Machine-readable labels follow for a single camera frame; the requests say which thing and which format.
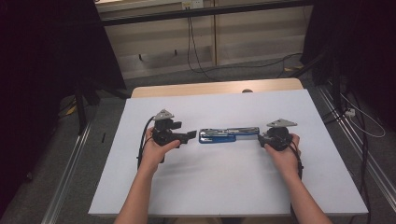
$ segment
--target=metal bar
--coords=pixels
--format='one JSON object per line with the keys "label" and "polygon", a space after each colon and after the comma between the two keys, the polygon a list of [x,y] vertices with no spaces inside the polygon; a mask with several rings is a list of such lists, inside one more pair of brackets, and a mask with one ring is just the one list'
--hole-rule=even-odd
{"label": "metal bar", "polygon": [[188,17],[201,17],[210,15],[229,14],[236,12],[259,11],[286,7],[304,7],[313,5],[315,0],[290,0],[290,1],[275,1],[267,3],[247,4],[228,7],[207,7],[196,8],[191,10],[170,11],[155,14],[148,14],[143,16],[130,16],[102,19],[101,23],[104,26],[122,25],[129,23],[139,23],[146,21],[165,21]]}
{"label": "metal bar", "polygon": [[[328,90],[323,90],[318,88],[320,95],[325,101],[326,105],[330,108],[330,110],[334,110],[334,106],[332,105],[332,97]],[[337,118],[339,116],[338,112],[334,110],[334,117]],[[362,140],[349,123],[349,121],[345,118],[340,118],[338,121],[343,132],[346,134],[346,137],[349,139],[352,146],[355,148],[359,157],[362,159]],[[379,164],[375,161],[372,154],[369,152],[367,159],[367,170],[370,172],[373,177],[375,183],[381,189],[385,198],[388,200],[389,205],[393,208],[393,211],[396,212],[396,188],[392,181],[387,177],[384,171],[381,169]]]}
{"label": "metal bar", "polygon": [[88,135],[90,133],[93,118],[96,114],[96,106],[93,109],[92,117],[90,118],[88,124],[86,125],[83,133],[78,137],[77,142],[73,148],[72,155],[70,156],[69,162],[64,169],[64,174],[59,182],[59,185],[52,196],[49,203],[46,214],[44,215],[42,224],[54,224],[61,212],[62,205],[64,204],[64,198],[66,197],[67,191],[78,165],[78,160],[81,155],[82,149],[84,148],[85,142],[87,141]]}
{"label": "metal bar", "polygon": [[85,126],[87,125],[87,117],[85,116],[84,104],[83,104],[84,100],[82,99],[82,92],[79,81],[77,81],[77,89],[75,95],[76,95],[76,106],[77,106],[78,122],[79,122],[78,135],[80,135],[82,134],[82,132],[85,129]]}
{"label": "metal bar", "polygon": [[117,4],[105,4],[106,1],[100,0],[95,3],[99,13],[141,7],[156,7],[170,4],[181,3],[183,0],[146,0],[146,1],[118,1]]}

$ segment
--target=wrist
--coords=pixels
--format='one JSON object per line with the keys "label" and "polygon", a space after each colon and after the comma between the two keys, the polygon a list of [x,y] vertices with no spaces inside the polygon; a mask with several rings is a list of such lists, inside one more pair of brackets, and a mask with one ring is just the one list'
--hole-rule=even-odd
{"label": "wrist", "polygon": [[301,179],[300,179],[300,177],[299,177],[297,171],[283,172],[283,173],[282,173],[282,177],[283,177],[283,179],[285,180],[285,182],[286,182],[287,184],[293,183],[293,182],[296,181],[296,180],[301,181]]}
{"label": "wrist", "polygon": [[147,176],[152,178],[155,174],[157,169],[147,167],[145,165],[140,165],[139,169],[137,170],[137,175]]}

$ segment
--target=person's left hand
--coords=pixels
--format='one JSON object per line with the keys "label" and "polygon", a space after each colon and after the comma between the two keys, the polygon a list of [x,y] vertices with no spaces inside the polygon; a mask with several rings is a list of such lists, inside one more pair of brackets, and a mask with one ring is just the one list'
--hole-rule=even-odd
{"label": "person's left hand", "polygon": [[147,143],[145,144],[143,150],[143,158],[142,162],[140,163],[139,170],[142,169],[154,174],[157,171],[158,164],[161,162],[165,154],[173,148],[178,147],[180,145],[180,141],[175,140],[161,147],[156,142],[154,142],[154,139],[152,139],[152,130],[153,127],[146,131],[145,141],[147,141]]}

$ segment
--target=power outlet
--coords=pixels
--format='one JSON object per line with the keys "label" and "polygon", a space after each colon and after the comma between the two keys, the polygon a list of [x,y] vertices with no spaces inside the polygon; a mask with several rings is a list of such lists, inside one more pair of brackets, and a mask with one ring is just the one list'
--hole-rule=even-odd
{"label": "power outlet", "polygon": [[355,117],[355,109],[349,108],[346,110],[346,115],[353,118]]}
{"label": "power outlet", "polygon": [[192,5],[192,8],[203,8],[204,0],[192,0],[191,5]]}
{"label": "power outlet", "polygon": [[183,1],[181,2],[181,9],[186,10],[186,9],[192,9],[192,2],[191,1]]}

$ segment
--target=wall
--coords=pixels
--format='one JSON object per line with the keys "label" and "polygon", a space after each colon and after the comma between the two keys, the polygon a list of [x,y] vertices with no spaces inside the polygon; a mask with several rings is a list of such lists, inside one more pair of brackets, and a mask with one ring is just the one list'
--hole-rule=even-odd
{"label": "wall", "polygon": [[[96,4],[102,18],[181,10],[181,0],[106,1]],[[204,5],[224,7],[260,2],[265,0],[205,0]],[[192,18],[201,66],[282,58],[302,52],[311,10],[312,7],[295,7]],[[187,19],[109,26],[106,32],[125,79],[190,69],[186,60]],[[190,59],[193,67],[197,67],[192,52]]]}

